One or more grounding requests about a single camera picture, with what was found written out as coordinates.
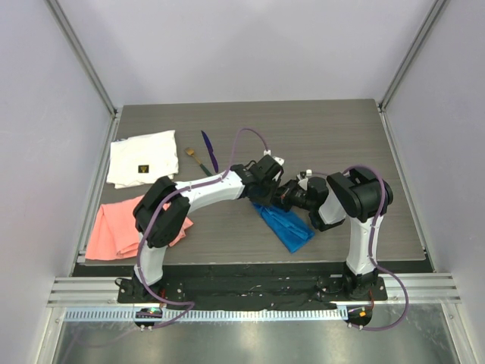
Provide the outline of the blue cloth napkin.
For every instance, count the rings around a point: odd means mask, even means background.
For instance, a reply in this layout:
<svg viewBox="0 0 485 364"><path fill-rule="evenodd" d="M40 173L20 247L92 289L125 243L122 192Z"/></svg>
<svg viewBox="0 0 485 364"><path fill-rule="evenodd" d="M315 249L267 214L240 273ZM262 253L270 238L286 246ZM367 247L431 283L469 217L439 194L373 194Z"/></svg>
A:
<svg viewBox="0 0 485 364"><path fill-rule="evenodd" d="M294 212L257 203L252 205L290 253L297 252L315 236L315 232Z"/></svg>

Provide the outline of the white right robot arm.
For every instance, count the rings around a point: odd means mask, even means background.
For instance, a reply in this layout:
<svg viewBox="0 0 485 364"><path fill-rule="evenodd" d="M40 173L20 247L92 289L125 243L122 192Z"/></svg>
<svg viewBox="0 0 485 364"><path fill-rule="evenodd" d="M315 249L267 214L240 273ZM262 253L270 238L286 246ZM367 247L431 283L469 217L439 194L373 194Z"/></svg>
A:
<svg viewBox="0 0 485 364"><path fill-rule="evenodd" d="M357 300L377 286L377 240L388 205L393 203L389 184L371 169L355 166L345 172L325 175L307 170L278 187L274 206L308 212L319 231L350 222L349 252L344 263L342 289Z"/></svg>

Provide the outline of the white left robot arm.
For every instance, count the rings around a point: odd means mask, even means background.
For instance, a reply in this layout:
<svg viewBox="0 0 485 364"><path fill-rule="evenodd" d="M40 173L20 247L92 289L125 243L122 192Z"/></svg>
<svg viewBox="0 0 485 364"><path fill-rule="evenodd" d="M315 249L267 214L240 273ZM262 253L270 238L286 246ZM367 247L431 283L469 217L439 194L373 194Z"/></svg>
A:
<svg viewBox="0 0 485 364"><path fill-rule="evenodd" d="M267 206L280 185L284 160L264 154L256 163L232 165L220 174L174 182L160 177L133 210L140 242L126 292L151 303L160 297L166 249L188 215L218 202L249 199Z"/></svg>

